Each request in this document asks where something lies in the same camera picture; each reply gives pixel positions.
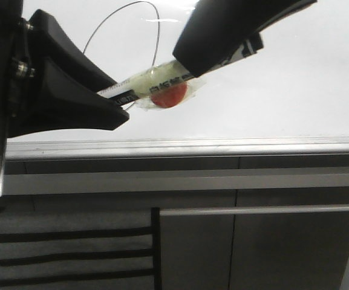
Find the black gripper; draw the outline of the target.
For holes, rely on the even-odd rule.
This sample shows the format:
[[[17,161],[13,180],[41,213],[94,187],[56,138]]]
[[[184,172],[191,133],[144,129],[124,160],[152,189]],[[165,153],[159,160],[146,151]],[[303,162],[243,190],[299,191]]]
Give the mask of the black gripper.
[[[75,46],[53,15],[38,9],[29,20],[33,30],[27,28],[23,6],[23,1],[0,1],[0,193],[8,137],[62,129],[113,131],[129,120],[122,107],[94,93],[116,81]],[[10,87],[18,69],[12,59],[20,52],[27,66],[23,79],[32,77],[42,58],[50,58],[42,61],[28,92]]]

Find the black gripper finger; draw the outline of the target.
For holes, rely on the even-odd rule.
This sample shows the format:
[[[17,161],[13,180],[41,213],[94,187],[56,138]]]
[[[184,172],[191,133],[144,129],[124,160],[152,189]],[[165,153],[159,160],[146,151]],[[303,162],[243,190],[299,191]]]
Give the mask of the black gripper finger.
[[[246,40],[315,1],[198,1],[174,47],[173,56],[195,77],[202,76]]]

